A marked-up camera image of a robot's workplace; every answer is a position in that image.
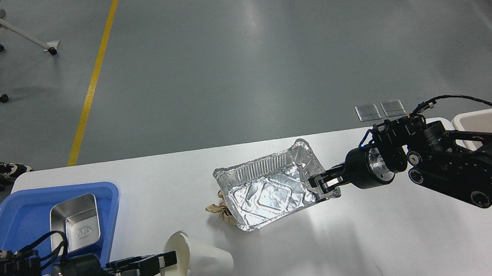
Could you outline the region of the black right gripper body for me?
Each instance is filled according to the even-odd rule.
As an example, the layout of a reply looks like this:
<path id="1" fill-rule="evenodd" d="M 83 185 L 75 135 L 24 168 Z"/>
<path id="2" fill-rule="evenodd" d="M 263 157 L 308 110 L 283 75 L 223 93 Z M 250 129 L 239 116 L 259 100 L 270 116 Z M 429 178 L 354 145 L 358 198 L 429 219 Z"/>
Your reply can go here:
<path id="1" fill-rule="evenodd" d="M 344 161 L 346 181 L 359 189 L 387 185 L 394 180 L 394 172 L 388 169 L 376 148 L 353 149 Z"/>

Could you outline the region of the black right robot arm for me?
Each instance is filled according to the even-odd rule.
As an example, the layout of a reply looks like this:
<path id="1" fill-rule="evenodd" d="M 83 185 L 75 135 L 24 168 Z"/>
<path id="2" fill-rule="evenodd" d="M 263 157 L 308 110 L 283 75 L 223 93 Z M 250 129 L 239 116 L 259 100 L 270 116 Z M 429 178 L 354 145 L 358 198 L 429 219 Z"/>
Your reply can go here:
<path id="1" fill-rule="evenodd" d="M 492 132 L 447 130 L 439 121 L 426 121 L 423 112 L 439 98 L 375 124 L 366 132 L 370 142 L 362 140 L 344 162 L 311 176 L 309 184 L 325 193 L 346 184 L 368 189 L 408 171 L 415 184 L 475 207 L 492 206 Z"/>

